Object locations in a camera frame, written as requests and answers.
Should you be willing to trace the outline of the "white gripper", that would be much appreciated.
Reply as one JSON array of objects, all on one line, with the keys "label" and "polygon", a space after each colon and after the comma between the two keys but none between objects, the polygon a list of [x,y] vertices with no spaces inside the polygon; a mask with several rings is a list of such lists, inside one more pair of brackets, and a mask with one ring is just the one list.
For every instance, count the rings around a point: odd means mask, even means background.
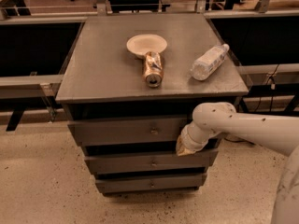
[{"label": "white gripper", "polygon": [[176,153],[178,156],[186,156],[201,151],[208,141],[218,134],[211,129],[200,128],[193,121],[182,129],[177,140]]}]

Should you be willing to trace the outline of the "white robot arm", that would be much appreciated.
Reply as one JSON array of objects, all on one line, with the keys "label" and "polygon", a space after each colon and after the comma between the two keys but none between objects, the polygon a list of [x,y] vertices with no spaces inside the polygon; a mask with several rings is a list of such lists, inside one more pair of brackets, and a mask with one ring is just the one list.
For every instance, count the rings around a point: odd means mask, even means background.
[{"label": "white robot arm", "polygon": [[178,136],[176,152],[179,156],[194,154],[220,133],[288,158],[278,183],[271,224],[299,224],[299,118],[238,113],[226,102],[202,103],[193,110],[192,122]]}]

